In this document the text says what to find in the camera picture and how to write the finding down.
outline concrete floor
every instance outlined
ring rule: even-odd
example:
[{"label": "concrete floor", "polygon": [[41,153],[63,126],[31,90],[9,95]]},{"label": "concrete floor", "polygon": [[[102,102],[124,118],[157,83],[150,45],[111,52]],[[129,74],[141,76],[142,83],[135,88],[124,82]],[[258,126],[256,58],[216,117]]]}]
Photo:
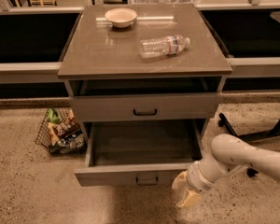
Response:
[{"label": "concrete floor", "polygon": [[[280,184],[245,172],[220,179],[190,209],[175,208],[170,187],[82,188],[74,170],[84,156],[53,157],[35,144],[50,106],[61,101],[0,101],[0,224],[3,223],[280,223]],[[280,93],[227,95],[208,124],[203,146],[225,133],[224,112],[238,134],[271,129],[280,118]],[[280,151],[280,137],[255,142]]]}]

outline drawer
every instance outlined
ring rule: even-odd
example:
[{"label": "drawer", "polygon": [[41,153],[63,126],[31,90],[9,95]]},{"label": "drawer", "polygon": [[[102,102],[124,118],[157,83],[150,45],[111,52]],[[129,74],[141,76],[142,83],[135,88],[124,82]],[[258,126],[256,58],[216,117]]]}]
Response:
[{"label": "drawer", "polygon": [[81,186],[171,185],[201,157],[192,119],[92,123],[86,167],[75,175]]},{"label": "drawer", "polygon": [[150,119],[205,119],[215,115],[217,93],[74,97],[79,122]]}]

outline clear plastic bottle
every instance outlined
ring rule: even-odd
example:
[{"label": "clear plastic bottle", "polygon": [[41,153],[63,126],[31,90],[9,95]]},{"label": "clear plastic bottle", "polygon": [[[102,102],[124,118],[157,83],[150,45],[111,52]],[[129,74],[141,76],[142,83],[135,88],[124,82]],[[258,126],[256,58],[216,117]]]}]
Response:
[{"label": "clear plastic bottle", "polygon": [[189,38],[184,38],[182,35],[168,35],[163,38],[141,40],[139,52],[144,59],[177,54],[188,47],[189,43]]}]

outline white robotic arm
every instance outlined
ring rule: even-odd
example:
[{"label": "white robotic arm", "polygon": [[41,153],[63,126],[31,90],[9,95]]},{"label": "white robotic arm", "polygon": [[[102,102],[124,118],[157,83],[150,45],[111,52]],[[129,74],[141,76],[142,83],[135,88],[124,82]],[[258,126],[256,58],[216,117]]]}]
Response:
[{"label": "white robotic arm", "polygon": [[209,190],[217,179],[231,175],[243,166],[280,181],[279,152],[252,147],[229,134],[215,137],[211,151],[212,154],[194,162],[175,179],[173,189],[178,189],[181,183],[188,186],[185,199],[177,204],[179,207],[196,204],[200,200],[201,191]]}]

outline cabinet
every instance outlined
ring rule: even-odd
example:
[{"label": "cabinet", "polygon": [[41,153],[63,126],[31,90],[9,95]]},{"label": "cabinet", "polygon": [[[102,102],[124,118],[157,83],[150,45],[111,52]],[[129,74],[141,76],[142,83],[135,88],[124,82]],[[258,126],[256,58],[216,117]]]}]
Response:
[{"label": "cabinet", "polygon": [[[125,5],[137,20],[112,27],[86,7],[59,78],[88,142],[81,186],[170,184],[202,155],[201,137],[215,115],[231,67],[191,4]],[[141,39],[182,34],[191,47],[144,61]]]}]

